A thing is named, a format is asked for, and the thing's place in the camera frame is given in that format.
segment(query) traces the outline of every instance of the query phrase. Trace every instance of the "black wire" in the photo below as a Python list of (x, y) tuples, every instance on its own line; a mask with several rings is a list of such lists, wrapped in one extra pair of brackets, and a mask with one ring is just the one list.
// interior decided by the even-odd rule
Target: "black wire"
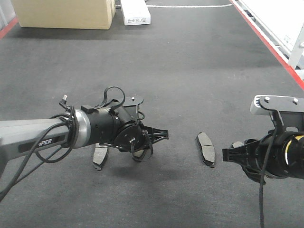
[(14, 177), (11, 179), (11, 181), (9, 182), (9, 184), (7, 185), (7, 187), (0, 192), (0, 202), (3, 200), (3, 198), (8, 194), (9, 190), (15, 185), (18, 177), (21, 175), (22, 171), (24, 170), (26, 164), (29, 161), (29, 158), (31, 157), (31, 155), (34, 153), (34, 150), (36, 149), (38, 143), (47, 135), (47, 133), (49, 133), (52, 129), (56, 128), (56, 127), (61, 127), (66, 125), (65, 122), (62, 123), (57, 123), (53, 126), (50, 126), (49, 128), (47, 128), (42, 135), (39, 137), (39, 139), (34, 143), (34, 145), (32, 146), (32, 148), (30, 149), (29, 153), (26, 155), (26, 157), (24, 158), (24, 160), (22, 161), (21, 165), (19, 166), (16, 174), (14, 175)]
[(117, 88), (119, 89), (122, 93), (123, 93), (123, 101), (121, 103), (119, 103), (118, 105), (115, 105), (113, 107), (111, 107), (112, 110), (115, 110), (116, 108), (119, 108), (120, 106), (122, 106), (125, 102), (125, 94), (124, 94), (124, 91), (119, 88), (118, 86), (110, 86), (110, 87), (107, 87), (105, 90), (104, 90), (104, 100), (102, 101), (101, 104), (99, 104), (98, 106), (95, 107), (95, 109), (98, 109), (98, 108), (102, 108), (103, 106), (105, 106), (105, 104), (107, 103), (108, 101), (108, 96), (107, 96), (107, 93), (108, 93), (108, 90), (109, 89), (112, 89), (112, 88)]
[(268, 145), (267, 150), (266, 150), (266, 154), (265, 154), (265, 158), (264, 158), (264, 163), (263, 163), (263, 167), (262, 167), (262, 170), (261, 170), (261, 179), (260, 179), (260, 188), (259, 188), (259, 208), (260, 208), (260, 225), (261, 225), (261, 228), (264, 228), (264, 209), (263, 209), (264, 176), (265, 176), (265, 172), (266, 172), (266, 166), (267, 166), (267, 163), (268, 163), (268, 157), (270, 155), (271, 147), (272, 147), (272, 145), (274, 143), (275, 136), (276, 136), (276, 133), (277, 133), (276, 122), (273, 119), (272, 115), (273, 114), (271, 114), (271, 119), (272, 119), (272, 122), (274, 123), (275, 130), (274, 130), (274, 132), (273, 132), (273, 134), (271, 136), (269, 145)]
[(141, 118), (138, 118), (137, 120), (143, 120), (146, 116), (144, 115), (144, 113), (142, 113), (141, 111), (138, 111), (139, 114), (142, 115)]
[[(143, 134), (144, 134), (144, 136), (146, 137), (146, 139), (147, 139), (147, 141), (148, 141), (148, 144), (149, 144), (149, 149), (150, 149), (150, 157), (149, 157), (149, 158), (147, 158), (147, 159), (145, 159), (145, 160), (141, 160), (141, 159), (136, 158), (136, 156), (134, 156), (134, 144), (131, 145), (132, 158), (133, 158), (134, 160), (136, 160), (136, 161), (139, 161), (139, 162), (143, 162), (143, 161), (146, 162), (146, 161), (150, 160), (151, 157), (152, 157), (152, 155), (153, 155), (153, 145), (152, 145), (152, 142), (151, 142), (151, 140), (150, 140), (149, 134), (148, 134), (147, 131), (143, 131)], [(140, 157), (141, 157), (141, 158), (144, 158), (145, 155), (146, 155), (146, 153), (147, 153), (147, 150), (143, 150), (143, 153), (141, 154)]]
[[(49, 159), (51, 157), (53, 157), (58, 151), (60, 151), (63, 147), (60, 146), (57, 150), (55, 150), (54, 152), (52, 152), (46, 159)], [(24, 178), (26, 178), (27, 176), (29, 176), (33, 171), (35, 171), (36, 169), (38, 169), (42, 164), (44, 164), (45, 162), (40, 162), (37, 166), (35, 166), (31, 171), (29, 171), (27, 174), (24, 174), (22, 177), (20, 177), (16, 183), (14, 184), (14, 186), (16, 184), (18, 184), (20, 181), (22, 181)]]
[(61, 113), (61, 114), (57, 114), (57, 115), (52, 116), (51, 119), (60, 118), (60, 117), (70, 118), (70, 115), (67, 114), (67, 113)]
[(65, 157), (67, 157), (67, 156), (71, 153), (73, 147), (75, 146), (76, 140), (77, 140), (77, 138), (78, 138), (78, 128), (79, 128), (79, 126), (78, 126), (78, 121), (77, 121), (77, 118), (76, 118), (76, 113), (75, 113), (74, 107), (71, 106), (71, 113), (70, 113), (70, 115), (65, 114), (65, 115), (63, 115), (63, 116), (65, 116), (65, 117), (68, 116), (68, 117), (69, 117), (69, 120), (72, 120), (72, 121), (73, 121), (73, 134), (72, 134), (72, 139), (74, 139), (74, 141), (73, 141), (72, 144), (70, 145), (69, 149), (68, 149), (62, 156), (60, 156), (60, 157), (57, 158), (57, 159), (53, 159), (53, 160), (50, 160), (49, 158), (46, 158), (46, 159), (45, 159), (44, 157), (41, 156), (41, 154), (39, 153), (39, 151), (36, 151), (35, 154), (37, 155), (37, 157), (38, 157), (43, 163), (56, 163), (56, 162), (61, 161), (62, 159), (64, 159)]

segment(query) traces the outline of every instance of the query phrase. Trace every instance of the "gray carpet floor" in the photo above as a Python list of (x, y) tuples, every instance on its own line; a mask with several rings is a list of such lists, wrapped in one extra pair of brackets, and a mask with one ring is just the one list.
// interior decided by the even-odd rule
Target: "gray carpet floor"
[[(116, 85), (144, 97), (145, 125), (170, 133), (148, 162), (114, 150), (96, 171), (88, 146), (43, 165), (0, 204), (1, 228), (259, 227), (258, 184), (221, 149), (272, 129), (249, 112), (255, 95), (303, 97), (301, 88), (234, 7), (149, 10), (146, 26), (125, 27), (118, 10), (109, 31), (16, 25), (0, 41), (0, 120), (49, 118), (63, 94), (77, 108), (96, 105)], [(214, 143), (214, 169), (202, 162), (199, 132)], [(266, 227), (302, 227), (303, 181), (266, 182)]]

